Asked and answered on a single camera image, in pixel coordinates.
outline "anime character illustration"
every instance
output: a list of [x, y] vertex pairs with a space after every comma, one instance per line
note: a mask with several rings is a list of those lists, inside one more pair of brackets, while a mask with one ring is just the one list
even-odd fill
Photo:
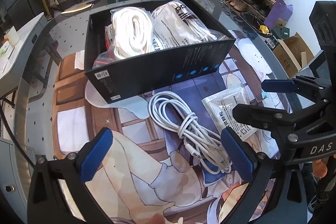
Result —
[[[102, 127], [112, 130], [113, 144], [93, 180], [86, 182], [104, 212], [115, 223], [145, 224], [155, 214], [163, 215], [166, 224], [220, 223], [239, 200], [247, 183], [234, 168], [230, 173], [217, 175], [204, 169], [176, 133], [152, 121], [147, 114], [147, 102], [157, 92], [173, 91], [195, 112], [199, 124], [218, 133], [201, 100], [242, 84], [250, 104], [263, 105], [265, 99], [272, 100], [272, 97], [261, 90], [262, 72], [249, 65], [235, 45], [216, 73], [142, 94], [133, 103], [97, 107], [85, 96], [88, 82], [83, 71], [74, 69], [74, 58], [69, 55], [62, 61], [55, 84], [55, 156], [62, 159], [69, 150], [78, 151]], [[277, 105], [287, 103], [277, 100]], [[166, 112], [173, 122], [181, 123], [174, 109], [167, 107]], [[81, 126], [67, 131], [61, 126], [61, 119]], [[278, 151], [267, 131], [257, 130], [246, 142], [256, 152], [263, 151], [270, 157]], [[66, 184], [64, 181], [60, 184], [73, 214], [82, 218]], [[272, 181], [253, 218], [260, 216], [271, 189]]]

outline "white cable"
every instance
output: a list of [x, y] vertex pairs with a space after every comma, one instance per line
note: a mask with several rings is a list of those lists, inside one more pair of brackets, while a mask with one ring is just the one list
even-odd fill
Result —
[[[169, 5], [172, 10], [175, 10], [175, 8], [177, 7], [180, 7], [181, 6], [181, 2], [178, 2], [178, 1], [170, 1], [158, 8], [156, 8], [154, 10], [154, 12], [152, 13], [152, 16], [153, 18], [155, 19], [157, 17], [157, 15], [167, 6]], [[181, 8], [181, 10], [179, 10], [179, 12], [181, 14], [190, 14], [189, 12], [189, 8]], [[215, 41], [217, 40], [217, 37], [214, 36], [209, 30], [207, 27], [205, 26], [202, 26], [199, 24], [200, 22], [200, 19], [198, 18], [194, 18], [192, 16], [189, 16], [189, 17], [186, 17], [183, 19], [183, 21], [185, 21], [188, 25], [188, 27], [191, 29], [191, 32], [194, 32], [198, 37], [199, 39], [202, 41], [202, 42], [207, 42], [207, 41]]]
[[[168, 104], [171, 104], [182, 117], [183, 122], [180, 126], [168, 118], [166, 114], [166, 106]], [[183, 139], [184, 146], [188, 152], [193, 157], [197, 157], [209, 173], [216, 175], [220, 171], [231, 172], [232, 163], [221, 144], [221, 137], [217, 133], [199, 125], [197, 122], [198, 117], [176, 93], [162, 91], [155, 94], [148, 103], [148, 112], [154, 122], [160, 127], [176, 132], [179, 138]], [[204, 162], [204, 158], [217, 166], [217, 171], [212, 171]]]
[[137, 7], [125, 7], [111, 17], [115, 33], [116, 60], [152, 52], [153, 24], [148, 14]]

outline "glass table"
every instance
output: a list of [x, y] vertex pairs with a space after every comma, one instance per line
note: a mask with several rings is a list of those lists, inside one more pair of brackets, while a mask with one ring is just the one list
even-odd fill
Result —
[[[18, 87], [14, 134], [21, 145], [34, 147], [37, 155], [57, 160], [80, 150], [102, 127], [108, 127], [113, 131], [114, 142], [86, 186], [113, 221], [144, 224], [159, 213], [166, 223], [220, 223], [247, 184], [235, 170], [230, 174], [207, 173], [187, 154], [177, 134], [152, 121], [146, 112], [147, 102], [157, 90], [132, 97], [131, 101], [117, 102], [110, 108], [91, 104], [92, 86], [78, 66], [80, 52], [85, 48], [89, 15], [140, 1], [151, 0], [94, 0], [91, 8], [59, 15], [47, 24], [35, 42]], [[160, 90], [180, 95], [196, 112], [198, 122], [215, 132], [201, 99], [233, 85], [245, 87], [250, 104], [288, 112], [300, 110], [295, 94], [266, 93], [261, 89], [264, 79], [288, 77], [252, 28], [220, 0], [195, 1], [232, 31], [236, 43], [216, 73]], [[62, 61], [56, 62], [58, 59], [48, 54], [46, 43], [52, 45], [52, 52], [61, 56]], [[260, 65], [258, 58], [265, 65]], [[257, 130], [246, 141], [256, 152], [263, 151], [269, 157], [278, 152], [275, 140], [266, 130]], [[21, 184], [29, 186], [28, 165], [17, 151], [16, 163]], [[73, 214], [82, 218], [66, 184], [60, 184]], [[270, 180], [253, 218], [261, 214], [272, 185]]]

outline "purple paper bag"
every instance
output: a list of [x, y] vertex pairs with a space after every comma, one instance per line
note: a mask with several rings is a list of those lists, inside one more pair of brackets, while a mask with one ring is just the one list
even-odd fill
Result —
[[274, 3], [272, 10], [269, 12], [264, 23], [269, 30], [272, 30], [275, 26], [277, 20], [280, 18], [282, 20], [288, 21], [293, 14], [293, 5], [287, 5], [284, 0], [277, 0]]

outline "black box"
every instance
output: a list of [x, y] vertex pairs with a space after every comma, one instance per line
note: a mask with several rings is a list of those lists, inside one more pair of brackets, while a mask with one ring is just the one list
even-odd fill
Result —
[[[148, 1], [134, 3], [132, 6], [145, 8], [152, 12], [155, 8], [169, 1]], [[108, 9], [90, 15], [85, 43], [85, 74], [108, 103], [218, 70], [235, 39], [219, 21], [195, 1], [181, 1], [209, 29], [219, 31], [230, 39], [150, 52], [92, 69], [98, 55], [106, 51], [105, 26], [111, 23], [111, 13]]]

